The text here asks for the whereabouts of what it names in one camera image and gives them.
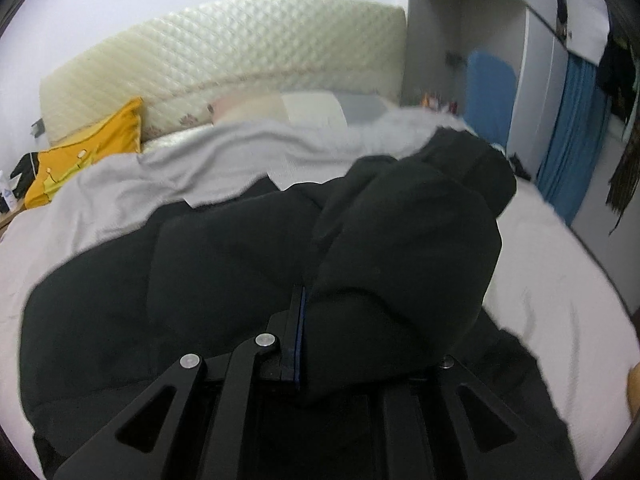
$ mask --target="wooden nightstand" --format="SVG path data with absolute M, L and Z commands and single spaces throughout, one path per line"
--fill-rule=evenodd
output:
M 2 237 L 2 234 L 9 227 L 9 224 L 12 222 L 12 220 L 22 211 L 24 211 L 24 200 L 18 201 L 18 209 L 16 209 L 15 211 L 0 215 L 0 237 Z

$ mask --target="triangular cutout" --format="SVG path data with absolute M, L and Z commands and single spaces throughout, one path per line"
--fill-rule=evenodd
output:
M 458 395 L 465 408 L 466 418 L 474 434 L 474 440 L 482 453 L 516 440 L 516 434 L 475 393 L 466 386 L 458 388 Z
M 151 402 L 118 430 L 118 441 L 142 453 L 151 453 L 174 397 L 174 387 L 166 386 L 160 390 Z

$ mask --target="small bottle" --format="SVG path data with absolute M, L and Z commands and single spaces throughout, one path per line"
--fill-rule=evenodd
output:
M 15 199 L 14 192 L 11 191 L 8 180 L 2 174 L 2 170 L 0 170 L 0 196 L 4 198 L 10 211 L 18 209 L 18 201 Z

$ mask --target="white blanket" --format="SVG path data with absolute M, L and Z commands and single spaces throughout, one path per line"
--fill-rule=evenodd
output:
M 360 156 L 407 156 L 438 126 L 465 128 L 423 110 L 395 110 L 342 130 L 272 121 L 203 126 L 170 148 L 110 156 L 65 184 L 50 205 L 21 213 L 0 242 L 0 424 L 27 464 L 42 476 L 19 401 L 20 318 L 46 274 L 141 226 L 163 203 L 223 200 L 262 174 L 281 189 L 325 182 Z M 538 357 L 590 478 L 629 424 L 624 390 L 626 372 L 640 361 L 638 343 L 600 270 L 532 187 L 519 186 L 498 224 L 504 248 L 488 310 Z

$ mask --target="quilted headboard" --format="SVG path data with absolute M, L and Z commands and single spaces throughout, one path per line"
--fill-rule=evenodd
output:
M 51 144 L 129 98 L 146 104 L 143 140 L 209 121 L 232 91 L 339 90 L 399 98 L 404 10 L 358 0 L 223 0 L 149 20 L 43 79 Z

